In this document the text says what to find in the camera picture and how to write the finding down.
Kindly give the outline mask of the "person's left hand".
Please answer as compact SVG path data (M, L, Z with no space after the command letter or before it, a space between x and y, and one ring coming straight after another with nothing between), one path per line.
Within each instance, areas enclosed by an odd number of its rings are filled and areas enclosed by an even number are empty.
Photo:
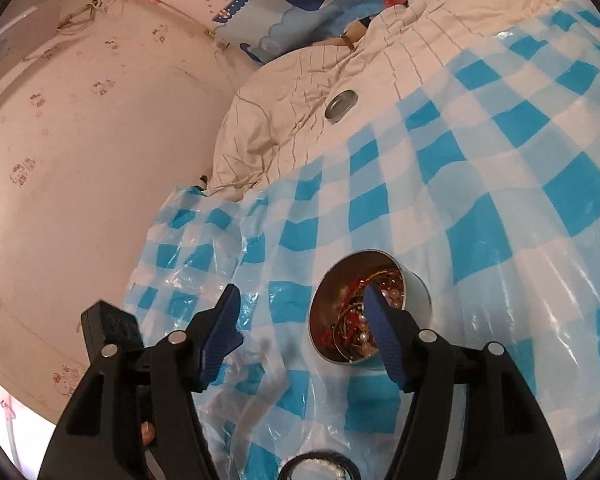
M142 436L143 446L148 446L155 439L155 427L151 422L142 422L140 424L140 435Z

